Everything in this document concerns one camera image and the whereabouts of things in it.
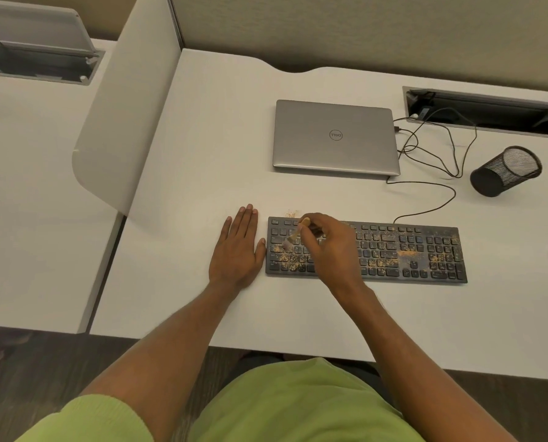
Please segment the small brush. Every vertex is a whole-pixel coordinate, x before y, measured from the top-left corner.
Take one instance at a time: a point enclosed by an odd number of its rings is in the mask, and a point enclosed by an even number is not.
[[[310,225],[310,218],[308,217],[305,217],[303,219],[302,222],[300,222],[301,225],[303,226],[309,226]],[[296,240],[296,238],[299,236],[300,232],[299,232],[299,229],[297,228],[296,231],[294,233],[292,233],[292,235],[286,237],[284,239],[284,242],[282,242],[282,247],[285,249],[285,250],[289,250],[290,248],[292,248],[292,245],[294,243],[294,241]]]

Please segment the black mesh cup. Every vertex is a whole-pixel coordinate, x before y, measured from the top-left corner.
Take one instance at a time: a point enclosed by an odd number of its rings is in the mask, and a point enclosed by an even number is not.
[[[482,195],[497,197],[501,192],[541,173],[542,163],[538,157],[524,147],[513,145],[473,170],[470,182]]]

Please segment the dell logo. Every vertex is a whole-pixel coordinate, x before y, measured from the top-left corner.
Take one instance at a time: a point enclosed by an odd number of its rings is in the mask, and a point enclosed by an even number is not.
[[[334,141],[339,141],[343,137],[344,137],[344,134],[341,133],[339,130],[331,130],[331,132],[329,132],[329,138],[331,138]]]

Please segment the laptop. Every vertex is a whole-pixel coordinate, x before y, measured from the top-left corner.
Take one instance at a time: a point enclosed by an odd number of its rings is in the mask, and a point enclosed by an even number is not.
[[[392,111],[278,100],[275,167],[397,176]]]

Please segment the shirt sleeve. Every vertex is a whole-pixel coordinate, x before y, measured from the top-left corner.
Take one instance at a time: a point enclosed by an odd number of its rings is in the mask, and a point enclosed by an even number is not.
[[[51,414],[16,442],[153,442],[145,423],[126,403],[84,395]]]

